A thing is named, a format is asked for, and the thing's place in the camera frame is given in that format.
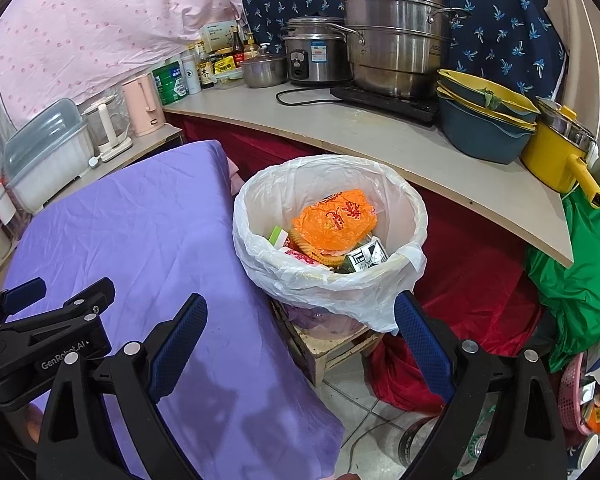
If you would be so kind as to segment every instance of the white plastic bag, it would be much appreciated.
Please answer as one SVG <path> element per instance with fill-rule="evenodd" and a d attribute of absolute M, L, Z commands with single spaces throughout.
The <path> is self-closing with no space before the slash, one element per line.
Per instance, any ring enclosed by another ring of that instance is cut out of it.
<path fill-rule="evenodd" d="M 302 210 L 326 196 L 361 189 L 376 208 L 389 259 L 352 274 L 311 267 L 275 250 L 269 236 L 288 229 Z M 365 158 L 318 155 L 271 166 L 247 181 L 235 199 L 234 245 L 248 277 L 272 298 L 293 306 L 321 306 L 377 332 L 397 329 L 395 297 L 413 290 L 427 259 L 427 211 L 420 195 L 394 170 Z"/>

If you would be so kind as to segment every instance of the pink kettle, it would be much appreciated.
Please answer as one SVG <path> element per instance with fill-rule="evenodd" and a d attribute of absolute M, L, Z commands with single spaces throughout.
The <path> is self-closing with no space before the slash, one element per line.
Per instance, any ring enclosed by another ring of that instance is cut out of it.
<path fill-rule="evenodd" d="M 154 80 L 149 74 L 143 74 L 124 83 L 122 93 L 136 136 L 150 134 L 164 126 L 164 112 Z"/>

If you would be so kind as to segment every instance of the dark blue bowl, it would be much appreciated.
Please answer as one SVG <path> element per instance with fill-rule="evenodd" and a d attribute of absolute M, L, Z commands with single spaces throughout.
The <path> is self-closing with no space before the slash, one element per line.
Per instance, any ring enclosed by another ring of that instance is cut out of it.
<path fill-rule="evenodd" d="M 461 152 L 474 158 L 510 164 L 535 132 L 472 113 L 455 101 L 439 98 L 442 131 Z"/>

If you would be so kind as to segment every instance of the stacked bowls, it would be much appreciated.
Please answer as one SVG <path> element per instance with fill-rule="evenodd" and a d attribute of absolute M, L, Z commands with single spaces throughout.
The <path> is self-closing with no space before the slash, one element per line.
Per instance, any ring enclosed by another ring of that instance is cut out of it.
<path fill-rule="evenodd" d="M 461 152 L 510 164 L 536 132 L 540 110 L 525 96 L 487 79 L 438 70 L 442 130 Z"/>

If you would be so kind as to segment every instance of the palm tree print fabric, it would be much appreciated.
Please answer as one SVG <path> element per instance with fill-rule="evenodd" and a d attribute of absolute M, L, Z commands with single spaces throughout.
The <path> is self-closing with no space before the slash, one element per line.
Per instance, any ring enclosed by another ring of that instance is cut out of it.
<path fill-rule="evenodd" d="M 283 27 L 296 16 L 344 16 L 342 0 L 242 0 L 257 43 L 284 52 Z M 555 97 L 566 53 L 544 12 L 547 0 L 451 0 L 471 16 L 452 29 L 449 67 L 529 97 Z"/>

